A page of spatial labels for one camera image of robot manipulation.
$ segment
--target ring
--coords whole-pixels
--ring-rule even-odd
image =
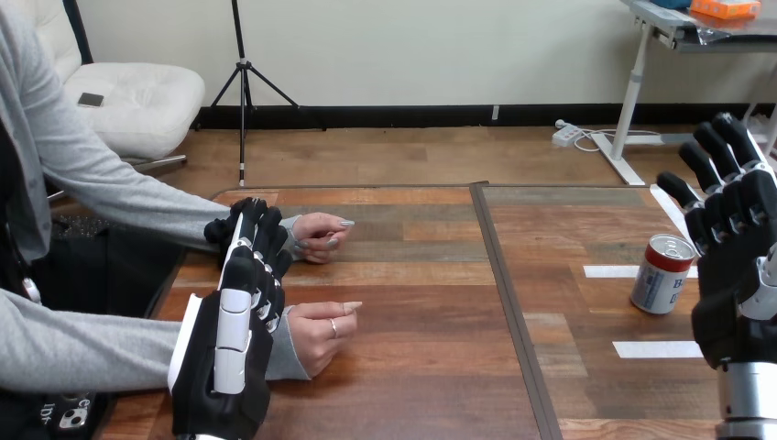
[[[337,325],[334,325],[334,319],[330,318],[329,322],[332,323],[332,329],[334,330],[333,339],[337,339]]]

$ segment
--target white office chair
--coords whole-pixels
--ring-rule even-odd
[[[160,64],[83,64],[62,0],[12,3],[32,20],[70,99],[77,103],[83,93],[104,96],[101,107],[79,109],[108,148],[139,171],[186,160],[186,156],[168,154],[186,137],[200,110],[205,95],[200,75]],[[49,199],[61,196],[58,192]]]

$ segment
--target red and white can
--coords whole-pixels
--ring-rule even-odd
[[[631,290],[631,302],[650,314],[671,312],[695,256],[695,249],[678,236],[651,237]]]

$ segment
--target tripod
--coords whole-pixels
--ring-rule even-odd
[[[274,90],[277,94],[283,97],[286,101],[291,104],[291,107],[294,108],[294,110],[300,112],[302,115],[307,115],[307,112],[304,112],[302,108],[294,102],[291,98],[289,98],[288,95],[283,93],[278,87],[276,87],[275,84],[270,82],[263,74],[261,74],[257,68],[255,68],[251,61],[246,59],[246,52],[243,49],[243,32],[240,28],[240,15],[237,11],[237,0],[232,0],[232,16],[235,19],[235,33],[237,35],[237,53],[240,56],[240,61],[237,62],[235,71],[232,72],[232,75],[229,77],[229,80],[226,81],[226,84],[224,84],[224,87],[221,89],[221,92],[219,92],[218,96],[216,96],[216,99],[213,101],[213,104],[211,104],[211,109],[215,108],[218,105],[218,102],[221,100],[222,96],[224,96],[224,92],[226,92],[226,89],[229,88],[230,85],[232,85],[232,81],[235,80],[235,77],[237,74],[240,74],[240,176],[239,176],[239,185],[246,186],[246,179],[245,179],[245,171],[246,171],[246,135],[248,134],[247,128],[246,128],[246,120],[250,120],[251,114],[254,112],[254,105],[251,102],[251,89],[248,86],[248,73],[253,72],[257,77],[259,77],[260,80],[262,80],[265,84],[267,84],[272,90]],[[312,117],[313,122],[316,127],[320,128],[321,130],[325,131],[326,127],[321,123],[321,121],[313,116]]]

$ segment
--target tripod leg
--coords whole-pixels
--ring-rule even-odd
[[[235,67],[235,71],[232,72],[232,76],[229,77],[229,79],[226,81],[226,84],[224,84],[224,87],[221,89],[221,92],[219,92],[218,96],[216,96],[216,99],[213,100],[213,104],[211,104],[211,107],[216,107],[218,102],[221,100],[221,97],[224,96],[224,92],[226,92],[226,89],[229,88],[229,85],[232,84],[232,81],[237,76],[237,73],[240,72],[240,67]]]
[[[241,187],[246,186],[246,71],[240,75],[240,182]]]
[[[265,75],[259,73],[257,68],[255,68],[254,66],[250,66],[248,69],[250,69],[256,76],[258,76],[260,80],[264,81],[265,84],[270,86],[270,88],[272,88],[272,90],[274,90],[276,94],[283,96],[283,99],[285,99],[286,101],[289,101],[289,104],[294,105],[294,108],[299,107],[297,103],[295,103],[291,98],[289,98],[285,93],[283,93],[283,91],[281,91],[278,87],[276,87],[275,84],[273,84],[267,78],[265,78]]]
[[[304,111],[304,110],[303,110],[303,109],[300,107],[300,105],[299,105],[299,104],[295,103],[295,102],[294,102],[294,100],[292,100],[291,98],[289,98],[289,96],[288,96],[288,95],[286,95],[285,93],[283,93],[283,91],[281,91],[281,90],[280,90],[278,87],[276,87],[276,86],[275,86],[275,84],[273,84],[272,82],[270,82],[270,80],[268,80],[267,78],[265,78],[265,75],[263,75],[263,74],[259,73],[259,71],[258,71],[258,70],[257,70],[257,69],[256,69],[254,66],[249,66],[248,68],[249,68],[249,69],[251,69],[251,71],[252,71],[252,72],[253,72],[253,73],[254,73],[256,76],[258,76],[260,80],[264,81],[264,82],[265,82],[265,84],[267,84],[268,86],[270,86],[270,88],[272,88],[272,90],[274,90],[274,91],[275,91],[275,93],[277,93],[277,94],[281,95],[281,96],[283,97],[283,99],[285,99],[286,101],[288,101],[288,102],[289,102],[289,104],[291,104],[291,106],[293,106],[295,110],[297,110],[297,111],[298,111],[298,112],[300,112],[300,113],[303,113],[303,114],[304,114],[304,115],[306,115],[306,116],[311,116],[311,117],[312,117],[312,120],[313,120],[313,122],[315,123],[315,125],[316,125],[317,127],[319,127],[321,130],[323,130],[323,131],[326,131],[326,126],[325,126],[325,125],[324,125],[324,124],[321,122],[321,120],[319,120],[319,118],[318,118],[317,116],[315,116],[315,115],[311,115],[311,114],[309,114],[308,112]]]
[[[246,76],[246,88],[244,89],[246,91],[246,103],[248,104],[248,112],[254,111],[254,105],[251,103],[251,86],[248,84],[248,72],[243,71],[243,74]]]
[[[244,88],[243,93],[246,95],[246,105],[248,106],[248,111],[246,112],[246,133],[244,133],[244,137],[248,136],[248,128],[251,126],[251,115],[254,114],[254,106],[251,104],[251,88],[248,85],[248,71],[243,70],[243,82],[244,82]]]

